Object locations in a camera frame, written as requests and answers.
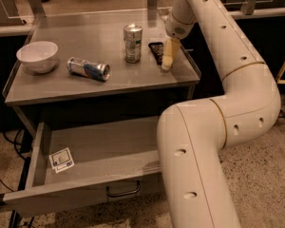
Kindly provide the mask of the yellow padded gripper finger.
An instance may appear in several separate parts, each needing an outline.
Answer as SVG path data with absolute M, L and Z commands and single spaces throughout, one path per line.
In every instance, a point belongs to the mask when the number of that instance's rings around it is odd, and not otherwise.
M 163 56 L 161 63 L 162 70 L 168 71 L 171 68 L 174 59 L 180 50 L 180 47 L 181 42 L 177 38 L 169 38 L 165 41 L 163 46 Z

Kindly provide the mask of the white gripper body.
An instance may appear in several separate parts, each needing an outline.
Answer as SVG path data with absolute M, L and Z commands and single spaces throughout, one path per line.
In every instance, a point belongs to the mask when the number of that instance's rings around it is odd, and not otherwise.
M 173 38 L 186 38 L 197 22 L 187 0 L 175 0 L 165 21 L 166 34 Z

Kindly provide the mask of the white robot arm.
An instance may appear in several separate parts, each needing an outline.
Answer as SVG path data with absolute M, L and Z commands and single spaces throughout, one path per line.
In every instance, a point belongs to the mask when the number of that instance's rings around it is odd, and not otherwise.
M 223 147 L 243 144 L 276 122 L 276 81 L 220 0 L 176 0 L 166 21 L 181 38 L 199 24 L 215 62 L 221 96 L 173 104 L 157 128 L 161 174 L 173 228 L 240 228 L 219 161 Z

